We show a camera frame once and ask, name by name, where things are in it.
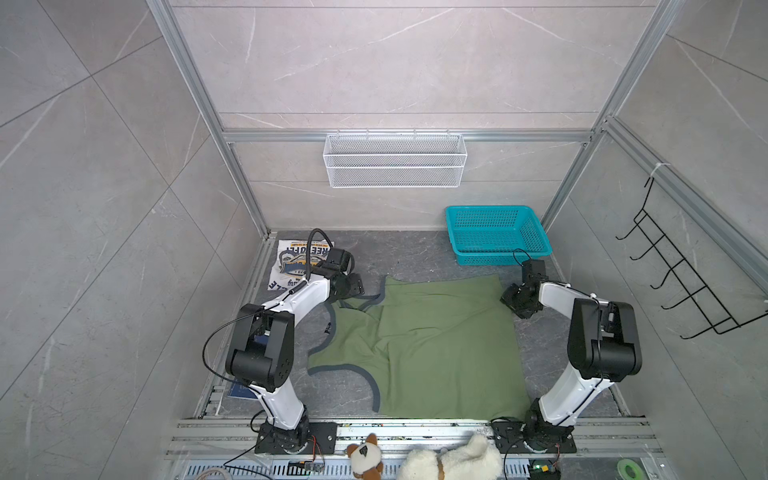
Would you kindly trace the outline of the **white navy-trimmed tank top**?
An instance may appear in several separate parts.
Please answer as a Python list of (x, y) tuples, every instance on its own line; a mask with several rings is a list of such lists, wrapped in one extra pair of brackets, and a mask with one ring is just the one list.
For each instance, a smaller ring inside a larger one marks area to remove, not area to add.
[[(307, 242), (299, 240), (279, 240), (277, 242), (276, 260), (270, 270), (268, 291), (289, 290), (298, 285), (306, 273)], [(313, 241), (310, 251), (311, 264), (327, 258), (330, 250), (325, 241)]]

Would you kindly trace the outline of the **teal plastic basket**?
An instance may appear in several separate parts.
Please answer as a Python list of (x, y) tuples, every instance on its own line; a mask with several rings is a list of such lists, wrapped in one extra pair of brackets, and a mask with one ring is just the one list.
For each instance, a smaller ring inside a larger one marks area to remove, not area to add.
[(449, 206), (449, 240), (462, 266), (521, 266), (552, 254), (540, 220), (528, 206)]

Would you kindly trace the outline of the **green tank top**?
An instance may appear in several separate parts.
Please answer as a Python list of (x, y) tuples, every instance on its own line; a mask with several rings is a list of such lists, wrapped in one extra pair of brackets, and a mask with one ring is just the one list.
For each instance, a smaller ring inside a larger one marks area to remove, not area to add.
[(376, 296), (327, 304), (328, 338), (311, 375), (351, 371), (389, 417), (522, 418), (526, 390), (514, 316), (498, 276), (439, 282), (384, 279)]

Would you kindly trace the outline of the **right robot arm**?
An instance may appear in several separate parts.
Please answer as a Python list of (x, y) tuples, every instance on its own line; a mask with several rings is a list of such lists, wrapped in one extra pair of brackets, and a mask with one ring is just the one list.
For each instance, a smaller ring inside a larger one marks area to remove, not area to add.
[(640, 337), (631, 304), (551, 281), (540, 259), (526, 256), (518, 265), (521, 281), (504, 291), (501, 302), (520, 318), (550, 308), (570, 321), (568, 366), (532, 403), (521, 429), (526, 448), (543, 453), (569, 437), (579, 416), (604, 390), (639, 373)]

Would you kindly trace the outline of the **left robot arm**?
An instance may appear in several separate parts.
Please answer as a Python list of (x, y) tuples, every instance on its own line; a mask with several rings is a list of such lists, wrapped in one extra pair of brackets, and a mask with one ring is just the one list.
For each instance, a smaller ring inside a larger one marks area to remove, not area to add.
[(317, 235), (329, 246), (328, 253), (313, 262), (311, 251), (304, 251), (303, 276), (296, 286), (261, 305), (242, 306), (235, 319), (219, 328), (233, 328), (225, 372), (221, 374), (203, 362), (214, 376), (255, 394), (266, 414), (264, 436), (272, 437), (289, 453), (300, 452), (311, 441), (306, 407), (290, 381), (296, 326), (320, 304), (364, 293), (362, 278), (355, 272), (354, 256), (334, 246), (319, 228), (310, 231), (308, 246)]

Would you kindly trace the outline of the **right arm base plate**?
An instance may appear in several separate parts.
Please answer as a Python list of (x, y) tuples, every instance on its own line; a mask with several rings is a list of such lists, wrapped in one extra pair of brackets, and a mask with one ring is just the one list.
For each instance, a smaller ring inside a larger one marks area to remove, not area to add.
[(503, 454), (572, 454), (577, 452), (573, 426), (554, 426), (547, 422), (525, 423), (501, 419), (490, 423), (497, 449)]

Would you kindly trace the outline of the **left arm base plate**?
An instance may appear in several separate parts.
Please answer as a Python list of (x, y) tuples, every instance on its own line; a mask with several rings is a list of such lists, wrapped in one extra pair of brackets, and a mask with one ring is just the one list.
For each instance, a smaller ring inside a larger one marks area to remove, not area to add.
[(333, 454), (338, 425), (333, 422), (300, 423), (284, 430), (264, 422), (257, 435), (257, 454), (320, 455)]

